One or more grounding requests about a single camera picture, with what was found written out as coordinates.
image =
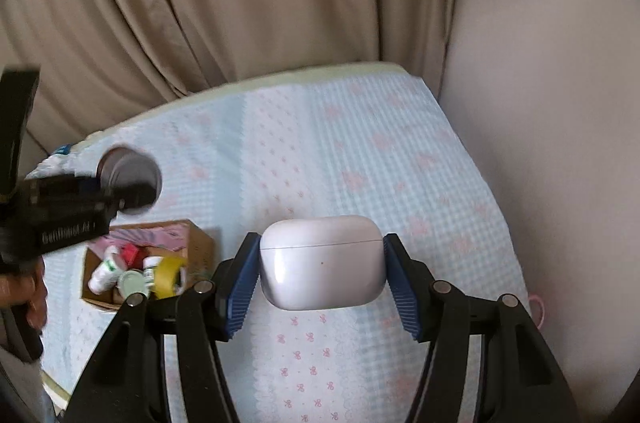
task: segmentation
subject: red object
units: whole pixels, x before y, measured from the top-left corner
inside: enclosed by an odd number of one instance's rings
[[[140,248],[131,243],[127,243],[120,251],[120,254],[129,269],[142,269],[142,261],[145,260],[145,257],[148,257],[148,251],[145,248]]]

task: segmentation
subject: ribbed blue rubber pad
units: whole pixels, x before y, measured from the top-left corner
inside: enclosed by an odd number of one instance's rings
[[[415,296],[414,290],[411,288],[409,279],[402,269],[402,265],[396,252],[388,243],[386,237],[384,239],[385,247],[385,264],[386,264],[386,281],[396,302],[396,309],[402,321],[404,330],[418,339],[422,329],[420,318],[418,317],[418,298]]]
[[[244,265],[238,274],[238,279],[231,289],[226,304],[225,329],[229,338],[241,329],[249,303],[254,296],[258,274],[260,273],[260,237],[254,241],[251,250],[244,260]]]

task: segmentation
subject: metal screw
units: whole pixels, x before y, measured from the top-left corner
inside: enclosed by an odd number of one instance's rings
[[[514,308],[519,304],[518,298],[514,295],[505,295],[502,297],[502,303],[509,308]]]
[[[132,308],[139,306],[140,304],[142,304],[142,300],[144,299],[145,299],[145,295],[143,295],[142,293],[130,294],[127,297],[127,306],[130,306]]]
[[[209,293],[213,289],[213,284],[208,280],[201,280],[194,285],[193,289],[196,290],[196,293]]]
[[[442,295],[446,295],[451,291],[451,284],[446,280],[436,280],[433,283],[433,289]]]

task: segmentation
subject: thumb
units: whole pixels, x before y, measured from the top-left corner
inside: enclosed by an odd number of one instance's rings
[[[31,276],[0,275],[0,308],[24,304],[35,291]]]

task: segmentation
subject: light green round lid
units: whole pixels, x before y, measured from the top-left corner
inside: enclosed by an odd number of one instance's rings
[[[133,293],[142,293],[145,297],[149,296],[149,287],[145,284],[145,277],[134,269],[124,272],[118,279],[118,291],[122,298],[127,298]]]

